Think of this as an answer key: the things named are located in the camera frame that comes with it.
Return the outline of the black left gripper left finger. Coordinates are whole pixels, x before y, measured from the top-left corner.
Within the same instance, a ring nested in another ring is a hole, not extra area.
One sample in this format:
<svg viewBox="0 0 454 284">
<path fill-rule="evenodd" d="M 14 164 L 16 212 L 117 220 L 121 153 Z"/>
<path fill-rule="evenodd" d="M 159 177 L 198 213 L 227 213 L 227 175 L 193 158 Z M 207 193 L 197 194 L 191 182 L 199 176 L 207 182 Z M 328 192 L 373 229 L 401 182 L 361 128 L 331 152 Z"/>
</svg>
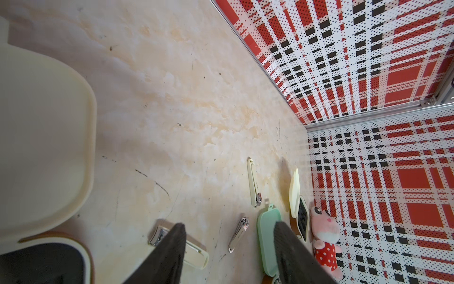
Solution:
<svg viewBox="0 0 454 284">
<path fill-rule="evenodd" d="M 186 230 L 182 223 L 171 229 L 158 226 L 149 243 L 154 250 L 126 284 L 178 284 L 186 250 Z"/>
</svg>

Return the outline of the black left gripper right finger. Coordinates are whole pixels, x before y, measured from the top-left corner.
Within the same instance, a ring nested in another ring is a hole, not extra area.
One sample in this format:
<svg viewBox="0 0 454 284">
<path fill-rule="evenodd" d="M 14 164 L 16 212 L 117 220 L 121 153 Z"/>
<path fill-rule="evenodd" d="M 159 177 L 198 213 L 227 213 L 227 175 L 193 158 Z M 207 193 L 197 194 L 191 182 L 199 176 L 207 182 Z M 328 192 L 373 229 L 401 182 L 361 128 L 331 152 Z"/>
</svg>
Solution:
<svg viewBox="0 0 454 284">
<path fill-rule="evenodd" d="M 279 279 L 283 284 L 334 284 L 335 280 L 284 222 L 276 222 L 273 230 Z"/>
</svg>

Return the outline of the mint green manicure case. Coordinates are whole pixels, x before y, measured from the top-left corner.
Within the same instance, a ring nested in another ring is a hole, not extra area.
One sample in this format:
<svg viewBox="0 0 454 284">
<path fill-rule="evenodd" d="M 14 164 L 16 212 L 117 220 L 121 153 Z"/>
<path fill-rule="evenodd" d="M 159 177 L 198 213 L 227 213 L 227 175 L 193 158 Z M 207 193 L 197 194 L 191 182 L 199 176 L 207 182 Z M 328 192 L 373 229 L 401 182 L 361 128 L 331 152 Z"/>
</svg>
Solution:
<svg viewBox="0 0 454 284">
<path fill-rule="evenodd" d="M 260 246 L 261 263 L 265 276 L 263 284 L 278 284 L 279 269 L 274 245 L 274 227 L 282 220 L 279 209 L 272 203 L 258 216 L 257 233 Z"/>
</svg>

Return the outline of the silver nail clipper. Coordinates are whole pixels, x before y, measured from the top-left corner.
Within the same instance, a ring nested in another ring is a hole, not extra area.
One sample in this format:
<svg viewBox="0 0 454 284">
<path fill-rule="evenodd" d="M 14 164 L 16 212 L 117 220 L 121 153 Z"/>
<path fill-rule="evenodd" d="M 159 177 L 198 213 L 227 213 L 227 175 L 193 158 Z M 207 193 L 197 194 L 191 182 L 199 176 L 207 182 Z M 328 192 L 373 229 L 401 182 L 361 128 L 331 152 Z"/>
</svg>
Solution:
<svg viewBox="0 0 454 284">
<path fill-rule="evenodd" d="M 235 232 L 232 236 L 231 241 L 229 242 L 228 245 L 228 251 L 229 253 L 233 253 L 235 248 L 237 247 L 238 243 L 244 236 L 245 232 L 249 228 L 249 218 L 248 217 L 242 217 L 235 229 Z"/>
</svg>

